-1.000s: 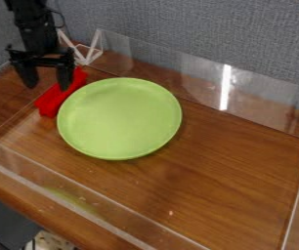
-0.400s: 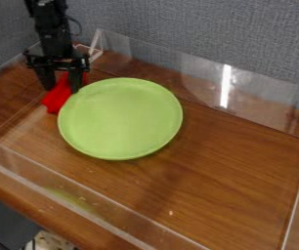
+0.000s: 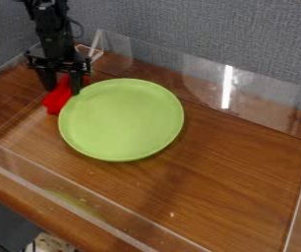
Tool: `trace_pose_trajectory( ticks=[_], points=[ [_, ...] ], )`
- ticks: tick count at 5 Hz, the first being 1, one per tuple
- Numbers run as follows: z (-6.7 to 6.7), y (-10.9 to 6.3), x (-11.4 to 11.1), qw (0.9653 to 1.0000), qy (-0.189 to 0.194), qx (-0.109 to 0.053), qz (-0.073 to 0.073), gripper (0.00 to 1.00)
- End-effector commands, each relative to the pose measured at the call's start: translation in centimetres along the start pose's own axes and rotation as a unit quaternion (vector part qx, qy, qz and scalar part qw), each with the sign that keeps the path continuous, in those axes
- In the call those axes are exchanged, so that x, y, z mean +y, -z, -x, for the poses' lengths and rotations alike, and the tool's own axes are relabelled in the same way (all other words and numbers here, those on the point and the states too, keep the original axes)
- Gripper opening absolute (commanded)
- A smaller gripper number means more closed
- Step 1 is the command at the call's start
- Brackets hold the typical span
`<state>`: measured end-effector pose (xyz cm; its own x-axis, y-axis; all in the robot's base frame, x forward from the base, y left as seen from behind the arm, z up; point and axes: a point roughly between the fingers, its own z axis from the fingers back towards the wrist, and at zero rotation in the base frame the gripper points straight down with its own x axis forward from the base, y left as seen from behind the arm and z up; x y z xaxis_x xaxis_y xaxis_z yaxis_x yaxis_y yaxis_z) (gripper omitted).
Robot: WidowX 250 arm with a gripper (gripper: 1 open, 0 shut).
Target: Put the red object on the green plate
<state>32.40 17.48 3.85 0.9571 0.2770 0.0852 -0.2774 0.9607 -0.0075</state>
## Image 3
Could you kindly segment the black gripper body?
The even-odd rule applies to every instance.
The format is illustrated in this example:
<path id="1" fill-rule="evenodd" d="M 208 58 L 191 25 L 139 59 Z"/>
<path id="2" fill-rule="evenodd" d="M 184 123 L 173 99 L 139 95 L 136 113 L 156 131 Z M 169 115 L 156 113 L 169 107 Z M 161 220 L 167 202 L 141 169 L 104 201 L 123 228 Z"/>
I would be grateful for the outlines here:
<path id="1" fill-rule="evenodd" d="M 84 75 L 92 72 L 90 57 L 74 51 L 69 58 L 49 58 L 41 49 L 32 49 L 25 52 L 28 67 L 38 74 L 69 73 L 78 71 Z"/>

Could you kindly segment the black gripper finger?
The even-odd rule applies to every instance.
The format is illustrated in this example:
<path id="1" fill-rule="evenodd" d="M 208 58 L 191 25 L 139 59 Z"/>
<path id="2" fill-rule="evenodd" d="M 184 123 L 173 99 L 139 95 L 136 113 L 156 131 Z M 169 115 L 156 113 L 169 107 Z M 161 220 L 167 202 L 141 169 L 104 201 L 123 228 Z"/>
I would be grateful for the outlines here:
<path id="1" fill-rule="evenodd" d="M 57 84 L 54 71 L 48 68 L 37 68 L 37 75 L 45 90 L 52 92 Z"/>
<path id="2" fill-rule="evenodd" d="M 82 71 L 70 71 L 69 72 L 69 88 L 70 93 L 77 95 L 84 86 L 84 72 Z"/>

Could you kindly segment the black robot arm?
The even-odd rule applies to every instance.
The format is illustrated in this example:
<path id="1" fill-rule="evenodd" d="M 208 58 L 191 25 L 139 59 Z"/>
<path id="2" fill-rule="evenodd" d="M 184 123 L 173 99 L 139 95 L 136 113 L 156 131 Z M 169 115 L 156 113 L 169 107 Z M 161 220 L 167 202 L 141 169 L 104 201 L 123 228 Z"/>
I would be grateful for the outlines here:
<path id="1" fill-rule="evenodd" d="M 68 0 L 18 0 L 24 3 L 30 20 L 36 23 L 40 48 L 25 52 L 28 66 L 36 70 L 44 88 L 56 89 L 57 73 L 68 74 L 70 93 L 77 95 L 84 87 L 84 76 L 89 75 L 92 57 L 74 48 L 77 36 L 72 24 L 81 24 L 68 17 Z"/>

